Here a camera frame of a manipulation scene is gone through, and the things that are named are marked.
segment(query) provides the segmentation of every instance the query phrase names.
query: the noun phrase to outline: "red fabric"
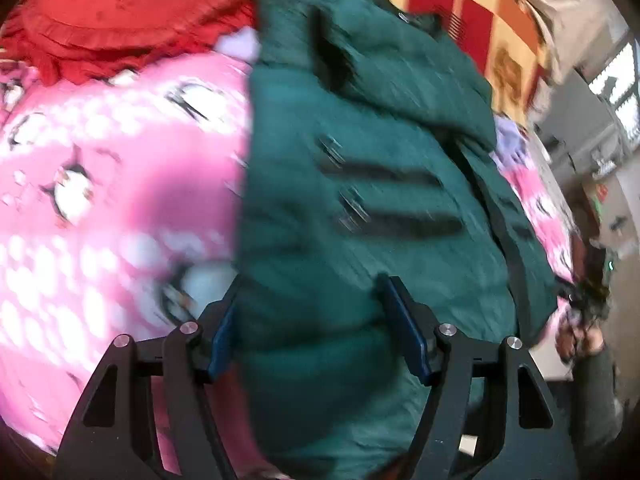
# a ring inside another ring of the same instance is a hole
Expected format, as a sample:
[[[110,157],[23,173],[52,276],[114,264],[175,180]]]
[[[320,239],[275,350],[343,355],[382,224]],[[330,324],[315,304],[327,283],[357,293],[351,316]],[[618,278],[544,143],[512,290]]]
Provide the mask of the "red fabric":
[[[45,85],[80,84],[164,56],[206,52],[253,25],[251,0],[23,0],[5,23],[5,58],[40,70]]]

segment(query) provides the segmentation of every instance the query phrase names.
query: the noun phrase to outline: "metal screw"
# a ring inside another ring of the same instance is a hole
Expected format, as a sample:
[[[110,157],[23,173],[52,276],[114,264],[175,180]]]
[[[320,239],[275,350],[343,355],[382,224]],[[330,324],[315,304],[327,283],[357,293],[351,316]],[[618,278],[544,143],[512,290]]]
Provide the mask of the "metal screw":
[[[131,341],[131,338],[127,334],[120,334],[113,340],[113,345],[118,348],[122,348],[123,346],[128,345],[129,341]]]
[[[180,332],[183,334],[193,334],[198,329],[198,324],[195,321],[187,321],[180,325]]]
[[[440,333],[443,335],[448,335],[448,336],[452,336],[454,335],[458,329],[455,327],[455,325],[452,325],[451,323],[443,323],[438,327],[438,330],[440,330]]]
[[[514,350],[520,350],[522,348],[522,341],[518,339],[516,336],[510,335],[507,338],[507,345],[509,345]]]

